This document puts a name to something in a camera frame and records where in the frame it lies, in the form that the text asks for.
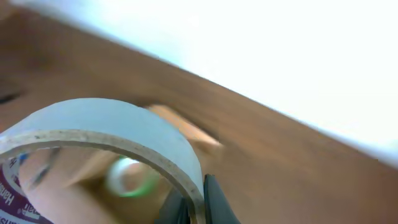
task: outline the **black object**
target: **black object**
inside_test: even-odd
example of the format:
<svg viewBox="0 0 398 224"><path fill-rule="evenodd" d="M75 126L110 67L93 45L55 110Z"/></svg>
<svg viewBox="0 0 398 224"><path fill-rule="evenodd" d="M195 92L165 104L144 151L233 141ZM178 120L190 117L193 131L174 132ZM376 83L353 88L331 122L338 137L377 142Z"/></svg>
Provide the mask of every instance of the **black object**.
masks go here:
<svg viewBox="0 0 398 224"><path fill-rule="evenodd" d="M0 105L8 103L8 102L10 102L12 100L15 100L16 98L18 98L18 96L19 96L18 93L5 95L5 96L0 96Z"/></svg>
<svg viewBox="0 0 398 224"><path fill-rule="evenodd" d="M240 224L214 175L204 184L206 224ZM188 205L178 190L172 189L159 211L155 224L189 224Z"/></svg>

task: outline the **wooden table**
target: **wooden table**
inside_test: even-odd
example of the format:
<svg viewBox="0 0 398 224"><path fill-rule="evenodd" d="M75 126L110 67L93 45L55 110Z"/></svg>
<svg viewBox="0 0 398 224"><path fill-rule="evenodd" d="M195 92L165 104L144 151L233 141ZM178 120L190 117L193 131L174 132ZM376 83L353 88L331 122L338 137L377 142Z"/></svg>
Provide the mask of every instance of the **wooden table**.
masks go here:
<svg viewBox="0 0 398 224"><path fill-rule="evenodd" d="M72 98L162 103L226 146L211 173L242 223L398 222L398 172L356 149L194 74L35 14L16 14L0 30L9 30L0 32L0 76L25 89L0 105L0 128Z"/></svg>

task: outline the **wooden surface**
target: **wooden surface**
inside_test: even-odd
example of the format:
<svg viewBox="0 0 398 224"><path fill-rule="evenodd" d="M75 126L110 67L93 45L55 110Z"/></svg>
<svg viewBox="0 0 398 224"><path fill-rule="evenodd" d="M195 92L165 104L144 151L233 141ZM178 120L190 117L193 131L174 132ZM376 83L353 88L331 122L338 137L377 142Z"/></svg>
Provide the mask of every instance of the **wooden surface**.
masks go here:
<svg viewBox="0 0 398 224"><path fill-rule="evenodd" d="M8 2L8 0L0 0L0 22L9 17L13 11L14 7Z"/></svg>
<svg viewBox="0 0 398 224"><path fill-rule="evenodd" d="M0 27L13 30L0 38L1 75L27 91L1 105L0 127L71 98L162 103L225 145L211 173L242 223L398 222L396 170L139 52L34 15L24 19Z"/></svg>

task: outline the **tape roll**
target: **tape roll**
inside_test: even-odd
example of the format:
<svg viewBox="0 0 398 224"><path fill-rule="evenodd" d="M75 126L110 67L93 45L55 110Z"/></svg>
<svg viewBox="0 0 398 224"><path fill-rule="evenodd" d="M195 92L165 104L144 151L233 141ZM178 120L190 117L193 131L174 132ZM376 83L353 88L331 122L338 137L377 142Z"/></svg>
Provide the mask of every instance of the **tape roll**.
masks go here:
<svg viewBox="0 0 398 224"><path fill-rule="evenodd" d="M143 165L137 160L122 158L111 166L106 176L106 186L114 194L120 197L140 197L148 194L154 188L157 180L159 179L159 175L155 172L151 172L151 170L140 170L139 172L143 172L143 174L141 174L143 175L143 180L141 183L139 183L139 186L137 186L134 190L129 190L126 188L125 184L123 183L123 175L133 164Z"/></svg>
<svg viewBox="0 0 398 224"><path fill-rule="evenodd" d="M165 120L118 100L84 98L36 111L0 134L0 162L55 146L113 151L151 166L187 199L193 223L205 223L200 163Z"/></svg>

